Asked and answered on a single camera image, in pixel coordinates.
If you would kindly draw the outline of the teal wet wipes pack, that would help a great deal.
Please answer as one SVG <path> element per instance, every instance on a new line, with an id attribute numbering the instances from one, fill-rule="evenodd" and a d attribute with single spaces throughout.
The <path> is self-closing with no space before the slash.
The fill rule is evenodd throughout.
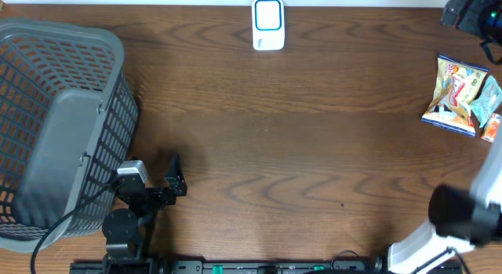
<path id="1" fill-rule="evenodd" d="M 485 80 L 482 92 L 479 97 L 471 102 L 471 111 L 475 114 L 482 128 L 489 120 L 490 116 L 501 104 L 501 88 L 496 79 L 491 75 Z"/>

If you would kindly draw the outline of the orange tissue pack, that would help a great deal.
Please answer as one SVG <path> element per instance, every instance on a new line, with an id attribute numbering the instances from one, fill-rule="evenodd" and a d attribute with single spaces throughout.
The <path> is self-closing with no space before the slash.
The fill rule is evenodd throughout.
<path id="1" fill-rule="evenodd" d="M 501 115 L 493 113 L 487 121 L 481 135 L 481 139 L 493 143 L 497 136 L 497 131 L 501 123 Z"/>

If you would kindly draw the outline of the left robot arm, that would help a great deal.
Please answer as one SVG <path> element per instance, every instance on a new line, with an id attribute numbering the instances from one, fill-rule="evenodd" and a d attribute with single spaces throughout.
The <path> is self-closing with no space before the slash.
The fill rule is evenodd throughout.
<path id="1" fill-rule="evenodd" d="M 111 211 L 104 219 L 106 238 L 105 273 L 169 273 L 163 258 L 149 255 L 158 212 L 187 194 L 181 160 L 175 155 L 169 163 L 164 187 L 146 186 L 148 173 L 140 160 L 125 161 L 112 173 L 111 189 L 126 208 Z"/>

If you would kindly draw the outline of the yellow snack bag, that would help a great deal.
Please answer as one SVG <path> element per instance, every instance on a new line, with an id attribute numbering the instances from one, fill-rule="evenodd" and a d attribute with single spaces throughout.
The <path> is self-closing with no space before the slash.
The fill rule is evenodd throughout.
<path id="1" fill-rule="evenodd" d="M 488 73 L 488 68 L 439 55 L 433 98 L 421 121 L 475 137 L 471 102 L 478 95 Z"/>

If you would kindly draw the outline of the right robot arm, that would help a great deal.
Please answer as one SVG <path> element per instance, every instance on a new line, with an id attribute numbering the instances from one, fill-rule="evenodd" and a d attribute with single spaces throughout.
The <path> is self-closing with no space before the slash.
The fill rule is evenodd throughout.
<path id="1" fill-rule="evenodd" d="M 490 47 L 501 44 L 501 0 L 449 0 L 441 23 L 481 39 L 481 48 L 495 65 Z M 441 55 L 432 102 L 423 122 L 475 137 L 471 121 L 483 130 L 501 103 L 500 84 L 488 69 Z M 452 257 L 501 240 L 501 137 L 496 136 L 468 190 L 439 185 L 428 205 L 428 218 L 403 241 L 389 246 L 377 272 L 427 273 Z"/>

